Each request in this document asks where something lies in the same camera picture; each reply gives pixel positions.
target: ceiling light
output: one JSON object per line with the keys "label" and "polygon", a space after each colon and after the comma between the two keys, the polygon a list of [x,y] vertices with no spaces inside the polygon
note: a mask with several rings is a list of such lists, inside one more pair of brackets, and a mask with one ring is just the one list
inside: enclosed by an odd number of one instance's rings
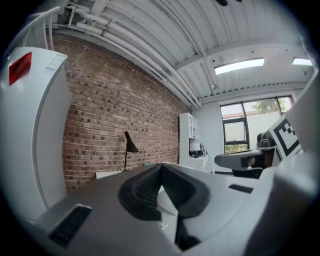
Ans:
{"label": "ceiling light", "polygon": [[240,61],[232,64],[217,66],[214,68],[214,70],[215,70],[215,74],[219,75],[229,71],[263,66],[264,63],[265,63],[265,58],[255,58],[255,59]]}
{"label": "ceiling light", "polygon": [[307,58],[293,58],[292,65],[312,66],[311,60]]}

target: window frame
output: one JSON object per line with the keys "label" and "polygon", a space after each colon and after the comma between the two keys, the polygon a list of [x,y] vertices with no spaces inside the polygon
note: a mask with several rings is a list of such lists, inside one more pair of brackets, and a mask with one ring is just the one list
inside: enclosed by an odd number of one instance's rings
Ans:
{"label": "window frame", "polygon": [[[226,146],[228,146],[228,145],[245,145],[246,144],[246,148],[247,148],[246,150],[251,149],[250,148],[249,126],[248,126],[247,113],[245,110],[244,103],[259,102],[259,101],[266,101],[266,100],[275,100],[275,103],[278,108],[278,112],[280,113],[280,116],[282,116],[285,112],[282,112],[282,110],[281,110],[279,99],[283,99],[283,98],[289,98],[291,106],[294,104],[292,96],[288,95],[288,96],[275,96],[275,97],[268,97],[268,98],[260,98],[260,99],[256,99],[256,100],[247,100],[247,101],[240,101],[240,102],[236,102],[236,103],[220,105],[220,113],[221,113],[222,128],[223,128],[224,153],[226,153]],[[221,112],[221,107],[227,107],[227,106],[238,105],[238,104],[241,105],[244,117],[238,117],[238,118],[224,120],[222,112]],[[226,141],[225,124],[238,123],[238,122],[243,122],[243,124],[244,124],[244,132],[245,132],[245,139],[246,140]]]}

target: white shelving unit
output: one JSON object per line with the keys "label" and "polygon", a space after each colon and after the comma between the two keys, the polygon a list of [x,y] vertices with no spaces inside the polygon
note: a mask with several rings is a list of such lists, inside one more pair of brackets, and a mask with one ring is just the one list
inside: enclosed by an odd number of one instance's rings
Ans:
{"label": "white shelving unit", "polygon": [[197,142],[199,139],[198,120],[190,113],[180,114],[180,157],[179,164],[194,168],[197,171],[205,169],[208,156],[193,158],[189,156],[190,143]]}

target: brick wall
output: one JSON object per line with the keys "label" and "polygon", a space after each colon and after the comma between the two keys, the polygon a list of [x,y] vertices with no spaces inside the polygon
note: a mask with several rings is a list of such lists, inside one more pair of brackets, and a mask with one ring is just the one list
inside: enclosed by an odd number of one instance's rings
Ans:
{"label": "brick wall", "polygon": [[53,43],[55,51],[68,55],[72,92],[62,156],[68,191],[124,163],[124,131],[139,150],[129,153],[129,169],[178,162],[178,117],[190,112],[188,107],[145,71],[103,47],[59,33]]}

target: window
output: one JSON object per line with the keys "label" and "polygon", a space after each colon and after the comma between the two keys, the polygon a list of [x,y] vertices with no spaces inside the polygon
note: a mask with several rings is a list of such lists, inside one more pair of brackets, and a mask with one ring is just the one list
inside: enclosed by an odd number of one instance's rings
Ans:
{"label": "window", "polygon": [[266,132],[293,105],[291,97],[276,97],[221,106],[224,153],[255,149]]}
{"label": "window", "polygon": [[224,152],[234,153],[247,150],[249,147],[248,127],[243,106],[234,104],[221,107]]}

